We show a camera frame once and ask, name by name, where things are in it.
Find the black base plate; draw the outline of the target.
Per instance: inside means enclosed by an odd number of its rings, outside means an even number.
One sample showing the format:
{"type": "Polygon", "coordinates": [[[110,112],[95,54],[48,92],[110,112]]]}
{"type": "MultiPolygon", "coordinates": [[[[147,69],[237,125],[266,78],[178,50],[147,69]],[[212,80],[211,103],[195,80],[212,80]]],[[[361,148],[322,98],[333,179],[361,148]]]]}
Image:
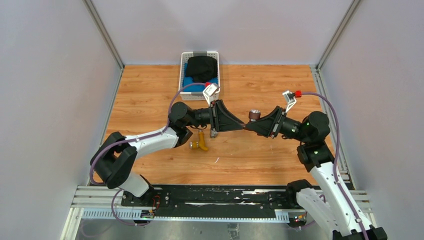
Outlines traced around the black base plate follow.
{"type": "Polygon", "coordinates": [[[125,191],[123,207],[158,207],[156,217],[271,219],[277,211],[303,214],[286,195],[286,185],[156,184],[141,197],[125,191]]]}

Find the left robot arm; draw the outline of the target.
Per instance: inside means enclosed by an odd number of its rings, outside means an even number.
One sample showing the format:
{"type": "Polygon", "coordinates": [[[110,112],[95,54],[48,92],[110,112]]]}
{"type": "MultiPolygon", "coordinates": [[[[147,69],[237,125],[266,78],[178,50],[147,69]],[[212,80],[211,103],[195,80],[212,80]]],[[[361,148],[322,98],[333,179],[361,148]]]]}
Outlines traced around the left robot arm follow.
{"type": "Polygon", "coordinates": [[[165,127],[139,135],[124,136],[118,131],[109,135],[90,160],[90,175],[97,173],[101,185],[131,193],[139,205],[148,206],[154,199],[153,186],[132,172],[135,161],[184,145],[193,134],[192,128],[207,126],[216,132],[228,132],[242,130],[245,123],[230,113],[222,100],[199,109],[176,102],[169,109],[165,127]]]}

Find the brown faucet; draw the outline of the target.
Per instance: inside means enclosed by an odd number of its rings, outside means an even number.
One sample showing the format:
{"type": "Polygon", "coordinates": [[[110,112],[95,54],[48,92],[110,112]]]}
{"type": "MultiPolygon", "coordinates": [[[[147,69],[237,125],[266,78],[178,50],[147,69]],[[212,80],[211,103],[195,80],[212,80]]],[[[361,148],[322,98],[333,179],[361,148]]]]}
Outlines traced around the brown faucet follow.
{"type": "Polygon", "coordinates": [[[248,113],[248,122],[244,125],[244,129],[248,128],[248,124],[256,122],[261,117],[261,111],[257,109],[251,109],[248,113]]]}

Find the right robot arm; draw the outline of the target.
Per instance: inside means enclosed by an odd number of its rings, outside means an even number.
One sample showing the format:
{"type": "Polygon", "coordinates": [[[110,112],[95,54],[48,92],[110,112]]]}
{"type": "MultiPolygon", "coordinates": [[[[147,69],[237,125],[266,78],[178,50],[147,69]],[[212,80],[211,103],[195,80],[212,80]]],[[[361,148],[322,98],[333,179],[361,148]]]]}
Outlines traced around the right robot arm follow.
{"type": "Polygon", "coordinates": [[[365,216],[336,169],[336,158],[325,138],[330,133],[329,118],[321,111],[313,111],[302,122],[287,117],[277,106],[272,113],[261,116],[252,109],[245,129],[259,136],[300,142],[297,156],[306,171],[312,175],[324,194],[321,199],[305,179],[287,184],[286,203],[294,209],[302,207],[326,232],[331,240],[386,240],[382,227],[375,227],[365,216]]]}

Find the silver pipe fitting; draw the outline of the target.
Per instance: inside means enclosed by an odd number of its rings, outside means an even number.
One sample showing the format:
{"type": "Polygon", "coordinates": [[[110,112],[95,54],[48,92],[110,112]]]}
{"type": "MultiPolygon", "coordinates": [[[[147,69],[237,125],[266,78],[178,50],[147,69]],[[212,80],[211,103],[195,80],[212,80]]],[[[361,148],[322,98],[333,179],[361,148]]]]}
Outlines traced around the silver pipe fitting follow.
{"type": "Polygon", "coordinates": [[[210,138],[216,138],[218,136],[218,132],[214,129],[210,130],[210,138]]]}

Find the aluminium frame rail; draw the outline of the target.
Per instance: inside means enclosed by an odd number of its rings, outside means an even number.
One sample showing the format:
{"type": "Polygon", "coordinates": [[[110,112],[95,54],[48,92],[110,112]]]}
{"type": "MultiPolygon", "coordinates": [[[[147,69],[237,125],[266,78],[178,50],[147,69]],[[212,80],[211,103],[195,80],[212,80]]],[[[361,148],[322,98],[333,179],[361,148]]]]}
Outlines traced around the aluminium frame rail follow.
{"type": "Polygon", "coordinates": [[[79,186],[71,206],[83,219],[288,223],[316,218],[333,226],[368,220],[372,209],[363,190],[291,189],[285,185],[155,185],[137,197],[106,186],[79,186]]]}

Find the yellow brass faucet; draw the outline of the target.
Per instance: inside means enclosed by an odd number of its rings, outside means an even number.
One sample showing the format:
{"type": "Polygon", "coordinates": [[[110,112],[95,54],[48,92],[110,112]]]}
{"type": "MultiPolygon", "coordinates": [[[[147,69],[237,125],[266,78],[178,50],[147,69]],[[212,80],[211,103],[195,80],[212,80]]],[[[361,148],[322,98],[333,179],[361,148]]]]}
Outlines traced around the yellow brass faucet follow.
{"type": "Polygon", "coordinates": [[[204,152],[207,152],[209,150],[209,148],[206,146],[205,134],[204,134],[203,130],[198,131],[198,140],[197,141],[191,141],[189,143],[189,148],[191,150],[200,149],[204,152]]]}

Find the white plastic basket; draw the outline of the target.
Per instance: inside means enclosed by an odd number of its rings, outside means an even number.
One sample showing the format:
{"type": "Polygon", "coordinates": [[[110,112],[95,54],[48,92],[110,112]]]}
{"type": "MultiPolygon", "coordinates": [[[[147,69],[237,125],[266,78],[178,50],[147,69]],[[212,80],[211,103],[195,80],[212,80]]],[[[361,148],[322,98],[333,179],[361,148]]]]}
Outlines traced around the white plastic basket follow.
{"type": "Polygon", "coordinates": [[[179,87],[184,101],[204,99],[205,85],[221,85],[219,53],[217,51],[187,51],[181,54],[179,87]]]}

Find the blue cloth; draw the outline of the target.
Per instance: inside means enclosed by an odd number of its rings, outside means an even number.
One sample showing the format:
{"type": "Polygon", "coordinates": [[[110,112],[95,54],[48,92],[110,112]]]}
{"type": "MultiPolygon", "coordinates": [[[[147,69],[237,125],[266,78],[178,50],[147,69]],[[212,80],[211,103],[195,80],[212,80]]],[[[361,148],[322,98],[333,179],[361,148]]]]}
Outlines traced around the blue cloth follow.
{"type": "MultiPolygon", "coordinates": [[[[183,74],[183,75],[184,75],[184,78],[183,78],[183,81],[182,81],[182,86],[183,87],[194,83],[194,80],[193,80],[193,78],[191,76],[185,76],[185,74],[183,74]]],[[[208,82],[211,83],[211,84],[212,83],[215,83],[215,84],[218,84],[219,83],[217,77],[212,78],[208,82]]],[[[185,88],[183,90],[183,92],[202,92],[204,89],[205,89],[205,86],[204,85],[192,85],[192,86],[189,86],[189,87],[185,88]]]]}

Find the black cloth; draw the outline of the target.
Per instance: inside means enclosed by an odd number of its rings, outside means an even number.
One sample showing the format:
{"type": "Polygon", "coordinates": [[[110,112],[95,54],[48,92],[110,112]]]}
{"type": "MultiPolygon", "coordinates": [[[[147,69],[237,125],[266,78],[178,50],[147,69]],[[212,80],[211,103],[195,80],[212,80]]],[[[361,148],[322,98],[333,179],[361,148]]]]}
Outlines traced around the black cloth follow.
{"type": "Polygon", "coordinates": [[[185,76],[195,83],[206,83],[218,77],[218,60],[211,56],[193,56],[187,61],[185,76]]]}

